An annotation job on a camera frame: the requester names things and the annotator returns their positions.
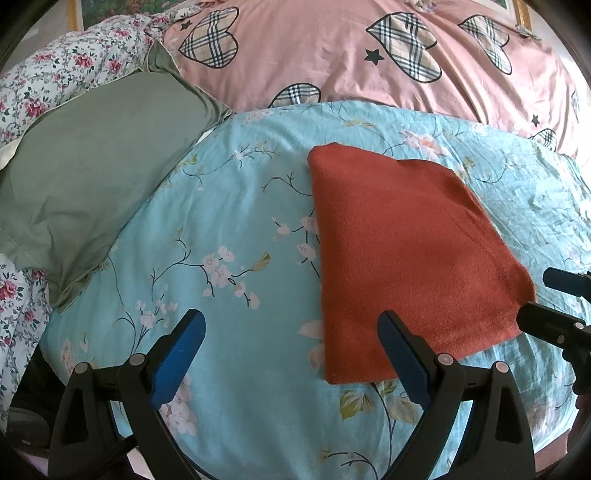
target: picture frame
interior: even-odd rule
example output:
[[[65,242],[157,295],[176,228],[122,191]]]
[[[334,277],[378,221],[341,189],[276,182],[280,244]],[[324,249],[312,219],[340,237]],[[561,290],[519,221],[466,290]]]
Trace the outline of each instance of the picture frame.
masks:
[[[523,0],[473,0],[531,31],[530,11]]]
[[[69,26],[83,31],[113,15],[157,14],[182,0],[67,0]]]

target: plaid heart print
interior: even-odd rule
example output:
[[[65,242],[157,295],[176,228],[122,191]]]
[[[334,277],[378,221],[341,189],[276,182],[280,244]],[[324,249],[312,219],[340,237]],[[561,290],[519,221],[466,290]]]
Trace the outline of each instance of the plaid heart print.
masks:
[[[530,137],[530,140],[538,142],[553,152],[556,151],[556,145],[558,145],[556,132],[551,128],[544,128],[537,132],[533,137]]]
[[[413,80],[431,83],[441,78],[440,66],[427,51],[437,45],[437,40],[415,14],[388,14],[365,30]]]
[[[509,34],[501,30],[492,18],[474,15],[465,19],[459,27],[476,39],[495,67],[511,75],[511,62],[503,51],[509,43]]]
[[[228,32],[239,15],[238,7],[216,10],[201,20],[183,40],[178,51],[189,60],[222,69],[238,53],[238,42]]]
[[[322,94],[316,85],[311,83],[294,83],[280,91],[269,108],[285,105],[298,105],[299,103],[318,103]]]
[[[578,122],[579,121],[579,113],[581,111],[581,106],[579,103],[579,93],[576,90],[570,96],[570,104],[573,107],[574,115],[575,115],[575,117],[577,117],[577,122]]]

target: green pillowcase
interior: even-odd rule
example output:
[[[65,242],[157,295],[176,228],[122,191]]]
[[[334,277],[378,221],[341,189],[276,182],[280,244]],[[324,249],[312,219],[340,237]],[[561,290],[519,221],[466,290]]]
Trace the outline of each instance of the green pillowcase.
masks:
[[[66,307],[119,231],[230,110],[155,42],[146,65],[39,117],[0,171],[0,252],[39,268]]]

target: gold frame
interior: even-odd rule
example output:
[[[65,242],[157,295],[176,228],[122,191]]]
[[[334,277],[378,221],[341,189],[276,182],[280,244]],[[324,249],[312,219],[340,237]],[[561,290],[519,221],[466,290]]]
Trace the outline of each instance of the gold frame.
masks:
[[[84,25],[82,24],[80,0],[69,0],[68,3],[68,23],[70,30],[83,31]],[[513,0],[513,6],[515,8],[515,20],[517,23],[531,31],[530,10],[527,4],[524,0]]]
[[[84,30],[80,0],[68,0],[68,27],[72,32]]]
[[[531,32],[530,9],[523,0],[513,0],[515,17],[519,25],[524,26]]]

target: folded towel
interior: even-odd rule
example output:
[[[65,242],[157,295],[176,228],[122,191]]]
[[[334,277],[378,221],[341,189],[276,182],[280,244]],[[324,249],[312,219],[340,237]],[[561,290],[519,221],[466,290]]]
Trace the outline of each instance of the folded towel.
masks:
[[[376,332],[383,310],[457,359],[519,333],[533,282],[451,170],[339,144],[312,149],[308,163],[328,382],[396,376]]]

